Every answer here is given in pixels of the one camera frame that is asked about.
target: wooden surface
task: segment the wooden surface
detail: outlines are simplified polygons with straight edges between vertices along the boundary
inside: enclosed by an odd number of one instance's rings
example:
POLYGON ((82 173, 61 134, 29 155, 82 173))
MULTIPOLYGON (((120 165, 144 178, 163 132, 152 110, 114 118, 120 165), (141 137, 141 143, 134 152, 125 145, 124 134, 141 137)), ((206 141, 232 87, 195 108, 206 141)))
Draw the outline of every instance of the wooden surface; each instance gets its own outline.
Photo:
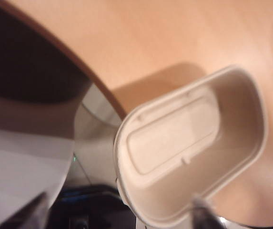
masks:
POLYGON ((121 117, 229 64, 249 71, 267 104, 268 144, 214 203, 225 218, 273 225, 273 1, 6 0, 0 7, 68 55, 121 117))

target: wooden table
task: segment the wooden table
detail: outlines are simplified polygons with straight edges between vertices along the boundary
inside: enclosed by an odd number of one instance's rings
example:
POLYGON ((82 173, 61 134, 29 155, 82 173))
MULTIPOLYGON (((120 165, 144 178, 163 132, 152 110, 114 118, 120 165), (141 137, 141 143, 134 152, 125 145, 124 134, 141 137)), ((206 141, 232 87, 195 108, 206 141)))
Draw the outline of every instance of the wooden table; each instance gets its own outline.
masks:
POLYGON ((249 71, 267 105, 267 147, 214 202, 230 220, 273 225, 273 1, 5 0, 0 7, 71 58, 121 117, 227 65, 249 71))

